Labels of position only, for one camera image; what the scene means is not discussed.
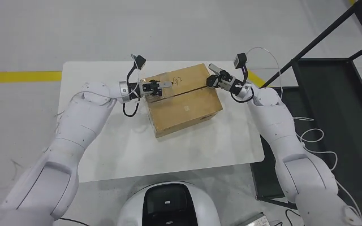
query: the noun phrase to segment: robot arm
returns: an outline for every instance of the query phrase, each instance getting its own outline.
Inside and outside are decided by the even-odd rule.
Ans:
[[[0,225],[53,225],[73,201],[79,162],[101,133],[117,100],[125,103],[145,95],[162,95],[162,88],[170,86],[170,82],[160,81],[124,81],[111,87],[101,82],[84,84],[63,112],[50,146],[2,203],[5,214]]]
[[[236,68],[241,61],[234,61]],[[284,195],[296,203],[305,224],[362,225],[337,196],[337,183],[325,162],[303,148],[295,133],[294,119],[277,92],[240,81],[213,64],[209,68],[215,73],[206,82],[209,87],[221,87],[239,98],[238,102],[247,102],[260,135],[275,156],[275,172]]]

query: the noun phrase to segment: white table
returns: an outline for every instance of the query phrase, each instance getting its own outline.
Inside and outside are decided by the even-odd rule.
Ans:
[[[214,63],[242,76],[232,62],[146,62],[141,78],[193,66]],[[126,79],[132,62],[67,62],[63,66],[59,112],[85,82],[111,85]],[[79,181],[97,181],[201,168],[260,162],[264,159],[259,133],[246,104],[217,90],[223,110],[212,119],[187,129],[155,138],[146,105],[128,118],[117,104],[102,133],[86,150],[79,164]],[[134,103],[126,105],[133,112]]]

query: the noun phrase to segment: cardboard box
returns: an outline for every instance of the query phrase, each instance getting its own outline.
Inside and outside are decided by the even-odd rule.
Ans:
[[[216,90],[206,87],[210,74],[204,64],[149,77],[172,81],[166,97],[147,97],[149,117],[156,137],[162,137],[211,119],[222,110]]]

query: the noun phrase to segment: yellow floor line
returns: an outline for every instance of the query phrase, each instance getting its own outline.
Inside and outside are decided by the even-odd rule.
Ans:
[[[257,87],[261,87],[265,83],[263,79],[259,78],[250,70],[248,70],[248,80],[254,83]]]
[[[62,80],[61,71],[0,72],[0,83],[61,81],[61,80]]]

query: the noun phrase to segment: gray floor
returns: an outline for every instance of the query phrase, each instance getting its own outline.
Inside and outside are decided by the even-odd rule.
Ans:
[[[284,65],[347,8],[344,0],[107,0],[0,1],[0,71],[58,71],[71,60],[232,60],[254,46]],[[308,57],[348,57],[362,46],[352,18]],[[273,58],[249,56],[249,68],[267,79]],[[362,68],[362,60],[356,65]],[[283,85],[295,85],[291,70]],[[55,129],[59,82],[0,84],[0,201],[48,145]],[[86,182],[65,217],[116,225],[134,192],[161,181],[183,180],[206,190],[222,225],[237,225],[263,211],[285,224],[284,208],[255,201],[249,165]],[[303,225],[292,217],[294,225]],[[57,222],[56,225],[74,225]]]

